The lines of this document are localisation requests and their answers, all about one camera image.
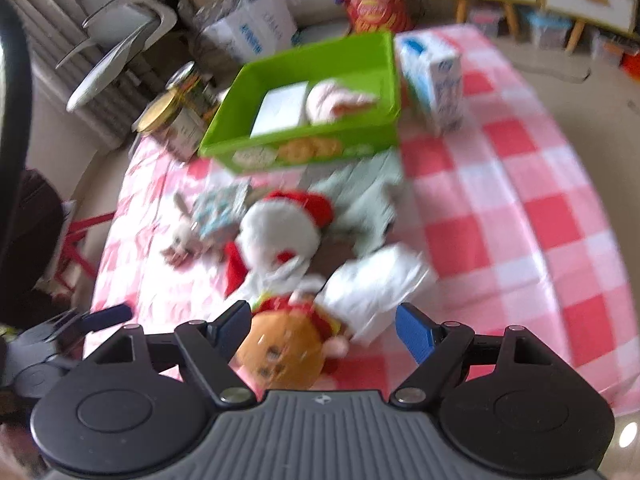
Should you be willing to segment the hamburger plush toy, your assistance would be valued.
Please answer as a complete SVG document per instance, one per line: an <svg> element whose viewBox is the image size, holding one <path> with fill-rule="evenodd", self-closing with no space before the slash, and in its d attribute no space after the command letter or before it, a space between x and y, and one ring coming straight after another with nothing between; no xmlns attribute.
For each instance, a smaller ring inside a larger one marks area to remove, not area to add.
<svg viewBox="0 0 640 480"><path fill-rule="evenodd" d="M348 353L352 332L313 292L265 295L235 359L262 390L307 390Z"/></svg>

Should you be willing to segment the white cloth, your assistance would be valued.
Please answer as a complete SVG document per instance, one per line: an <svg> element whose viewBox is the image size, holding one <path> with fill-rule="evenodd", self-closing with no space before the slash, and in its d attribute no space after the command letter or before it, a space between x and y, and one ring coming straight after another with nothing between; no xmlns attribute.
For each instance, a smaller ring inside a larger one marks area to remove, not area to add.
<svg viewBox="0 0 640 480"><path fill-rule="evenodd" d="M317 301L346 326L354 344L368 346L392 325L400 304L436 282L437 273L424 255L393 244L344 263L326 281Z"/></svg>

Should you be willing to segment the white santa plush toy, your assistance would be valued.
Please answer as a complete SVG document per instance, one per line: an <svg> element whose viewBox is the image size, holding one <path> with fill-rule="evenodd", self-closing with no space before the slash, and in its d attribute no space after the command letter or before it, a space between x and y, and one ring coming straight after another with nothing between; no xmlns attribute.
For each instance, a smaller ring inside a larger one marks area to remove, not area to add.
<svg viewBox="0 0 640 480"><path fill-rule="evenodd" d="M254 304L290 292L318 294L326 279L310 265L333 218L332 204L320 194L274 191L254 203L224 248L224 304Z"/></svg>

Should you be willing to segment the brown round pad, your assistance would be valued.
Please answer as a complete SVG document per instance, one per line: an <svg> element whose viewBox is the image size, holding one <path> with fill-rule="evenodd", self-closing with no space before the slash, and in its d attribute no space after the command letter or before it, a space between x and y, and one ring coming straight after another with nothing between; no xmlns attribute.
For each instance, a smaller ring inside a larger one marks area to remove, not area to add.
<svg viewBox="0 0 640 480"><path fill-rule="evenodd" d="M311 258L308 272L329 278L340 266L355 258L354 244L350 240L328 238L322 240Z"/></svg>

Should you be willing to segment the light green towel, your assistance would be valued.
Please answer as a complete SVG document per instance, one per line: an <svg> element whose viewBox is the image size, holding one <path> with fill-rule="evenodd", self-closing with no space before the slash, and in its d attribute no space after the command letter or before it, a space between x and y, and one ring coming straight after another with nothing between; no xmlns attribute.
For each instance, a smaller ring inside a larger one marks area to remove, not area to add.
<svg viewBox="0 0 640 480"><path fill-rule="evenodd" d="M404 185L404 170L394 150L335 168L311 179L307 190L323 195L333 206L334 219L326 228L332 236L349 238L361 258L380 249L397 218L396 197Z"/></svg>

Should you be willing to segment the pink fluffy sock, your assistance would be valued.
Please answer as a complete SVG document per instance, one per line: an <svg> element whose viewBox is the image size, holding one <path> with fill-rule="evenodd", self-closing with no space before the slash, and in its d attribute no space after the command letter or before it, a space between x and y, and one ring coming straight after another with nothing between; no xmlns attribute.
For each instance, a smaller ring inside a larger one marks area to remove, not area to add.
<svg viewBox="0 0 640 480"><path fill-rule="evenodd" d="M342 117L370 110L378 96L349 89L336 79L315 84L308 92L305 114L311 125L332 124Z"/></svg>

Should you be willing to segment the blue white milk carton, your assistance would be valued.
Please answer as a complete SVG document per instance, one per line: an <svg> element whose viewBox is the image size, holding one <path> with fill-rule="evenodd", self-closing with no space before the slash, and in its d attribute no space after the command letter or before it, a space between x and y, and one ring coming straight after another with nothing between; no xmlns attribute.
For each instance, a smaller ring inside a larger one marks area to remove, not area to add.
<svg viewBox="0 0 640 480"><path fill-rule="evenodd" d="M460 51L429 30L404 32L395 47L414 110L434 136L457 130L463 119Z"/></svg>

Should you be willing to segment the green plastic cookie bin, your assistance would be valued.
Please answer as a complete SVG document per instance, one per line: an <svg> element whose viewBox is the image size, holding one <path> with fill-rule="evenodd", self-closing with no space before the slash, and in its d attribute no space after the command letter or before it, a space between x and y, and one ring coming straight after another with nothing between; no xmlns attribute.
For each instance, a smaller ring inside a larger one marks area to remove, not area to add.
<svg viewBox="0 0 640 480"><path fill-rule="evenodd" d="M399 113L392 35L345 36L245 65L198 154L235 174L370 157L398 145Z"/></svg>

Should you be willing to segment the grey office chair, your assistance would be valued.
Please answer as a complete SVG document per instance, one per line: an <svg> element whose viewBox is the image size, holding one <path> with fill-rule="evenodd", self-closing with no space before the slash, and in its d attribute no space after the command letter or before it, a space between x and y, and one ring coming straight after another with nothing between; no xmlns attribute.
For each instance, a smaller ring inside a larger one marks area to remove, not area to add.
<svg viewBox="0 0 640 480"><path fill-rule="evenodd" d="M87 39L68 52L63 66L80 52L92 47L106 50L67 101L73 112L106 89L126 65L141 52L163 38L178 21L178 16L162 0L80 0L88 16L81 23Z"/></svg>

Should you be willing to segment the white plastic shopping bag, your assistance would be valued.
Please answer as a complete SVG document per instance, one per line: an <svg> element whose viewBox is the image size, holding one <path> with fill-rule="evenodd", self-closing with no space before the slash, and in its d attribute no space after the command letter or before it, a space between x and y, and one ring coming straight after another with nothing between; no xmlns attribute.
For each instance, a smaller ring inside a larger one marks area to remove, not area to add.
<svg viewBox="0 0 640 480"><path fill-rule="evenodd" d="M194 16L198 32L236 62L246 64L291 49L298 26L290 0L215 0Z"/></svg>

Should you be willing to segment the red stool frame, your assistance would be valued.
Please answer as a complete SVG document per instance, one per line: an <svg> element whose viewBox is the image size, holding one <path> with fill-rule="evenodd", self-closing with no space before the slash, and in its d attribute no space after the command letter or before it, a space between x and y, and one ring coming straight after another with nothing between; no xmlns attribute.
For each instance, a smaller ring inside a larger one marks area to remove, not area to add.
<svg viewBox="0 0 640 480"><path fill-rule="evenodd" d="M91 228L111 222L114 217L115 213L111 211L108 214L100 214L99 216L70 222L70 226L66 229L62 237L60 258L58 258L58 262L55 263L54 266L55 281L70 294L75 291L75 286L66 281L64 274L71 263L79 266L89 278L96 278L98 276L96 267L80 252L80 243L86 239Z"/></svg>

